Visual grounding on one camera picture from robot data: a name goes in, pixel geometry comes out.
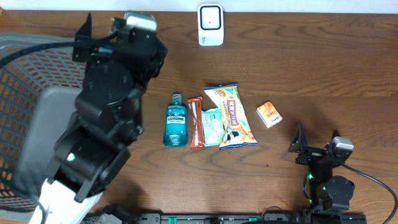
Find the orange small box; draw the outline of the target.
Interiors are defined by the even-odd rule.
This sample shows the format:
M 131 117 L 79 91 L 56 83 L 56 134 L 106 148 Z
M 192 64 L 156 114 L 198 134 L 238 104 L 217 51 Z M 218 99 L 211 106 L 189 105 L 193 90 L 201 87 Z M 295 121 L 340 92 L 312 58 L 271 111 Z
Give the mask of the orange small box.
M 282 121 L 282 116 L 270 101 L 259 106 L 256 112 L 267 128 L 271 128 Z

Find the yellow snack bag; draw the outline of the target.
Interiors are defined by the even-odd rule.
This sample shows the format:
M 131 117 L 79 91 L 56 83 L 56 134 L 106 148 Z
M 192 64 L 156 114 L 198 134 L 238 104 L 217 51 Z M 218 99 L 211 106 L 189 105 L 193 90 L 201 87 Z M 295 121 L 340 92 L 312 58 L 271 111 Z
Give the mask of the yellow snack bag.
M 242 146 L 257 146 L 238 93 L 238 84 L 206 86 L 205 93 L 221 110 L 224 135 L 220 150 Z

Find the teal Listerine mouthwash bottle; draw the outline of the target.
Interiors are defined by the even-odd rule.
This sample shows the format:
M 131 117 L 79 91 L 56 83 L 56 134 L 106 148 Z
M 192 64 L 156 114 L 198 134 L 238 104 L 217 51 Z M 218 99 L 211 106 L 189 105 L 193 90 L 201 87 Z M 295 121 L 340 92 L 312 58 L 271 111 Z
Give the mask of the teal Listerine mouthwash bottle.
M 187 145 L 187 107 L 182 102 L 182 94 L 172 96 L 165 114 L 165 134 L 163 143 L 167 147 L 185 147 Z

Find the red snack bar wrapper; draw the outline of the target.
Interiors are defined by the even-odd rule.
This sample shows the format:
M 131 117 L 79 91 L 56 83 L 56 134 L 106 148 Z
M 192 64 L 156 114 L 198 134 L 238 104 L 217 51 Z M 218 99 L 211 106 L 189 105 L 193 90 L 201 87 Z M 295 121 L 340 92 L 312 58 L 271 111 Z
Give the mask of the red snack bar wrapper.
M 190 149 L 202 148 L 205 147 L 205 138 L 203 134 L 203 125 L 202 125 L 202 103 L 203 97 L 198 96 L 195 98 L 188 99 L 188 107 L 192 112 L 193 118 L 193 134 L 192 134 L 192 142 L 190 145 Z

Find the light blue wipes pack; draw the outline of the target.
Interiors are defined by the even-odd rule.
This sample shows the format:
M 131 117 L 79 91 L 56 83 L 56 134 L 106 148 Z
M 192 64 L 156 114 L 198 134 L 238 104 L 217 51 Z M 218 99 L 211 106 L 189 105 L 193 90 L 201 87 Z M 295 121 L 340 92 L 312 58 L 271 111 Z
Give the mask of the light blue wipes pack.
M 222 112 L 220 108 L 203 111 L 201 114 L 205 147 L 219 145 L 224 136 Z

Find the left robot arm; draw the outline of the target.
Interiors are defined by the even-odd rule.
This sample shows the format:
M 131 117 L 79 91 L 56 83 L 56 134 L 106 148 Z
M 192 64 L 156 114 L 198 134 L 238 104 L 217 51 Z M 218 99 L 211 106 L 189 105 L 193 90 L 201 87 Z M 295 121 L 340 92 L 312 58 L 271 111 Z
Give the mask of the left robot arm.
M 149 14 L 128 11 L 102 39 L 91 30 L 87 19 L 72 44 L 72 60 L 85 64 L 83 85 L 55 143 L 32 223 L 79 223 L 100 199 L 143 133 L 142 97 L 167 55 Z

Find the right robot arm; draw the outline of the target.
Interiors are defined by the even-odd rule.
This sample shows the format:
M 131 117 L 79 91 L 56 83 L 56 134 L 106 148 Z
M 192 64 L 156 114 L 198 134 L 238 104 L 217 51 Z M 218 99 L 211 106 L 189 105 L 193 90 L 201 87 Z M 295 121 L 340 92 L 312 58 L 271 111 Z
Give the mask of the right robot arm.
M 303 193 L 310 207 L 297 214 L 300 223 L 342 223 L 343 212 L 349 210 L 354 194 L 354 183 L 347 178 L 334 175 L 333 169 L 345 163 L 353 153 L 354 145 L 348 138 L 332 133 L 325 147 L 308 145 L 304 126 L 300 124 L 288 148 L 298 156 L 296 164 L 308 167 L 304 177 Z

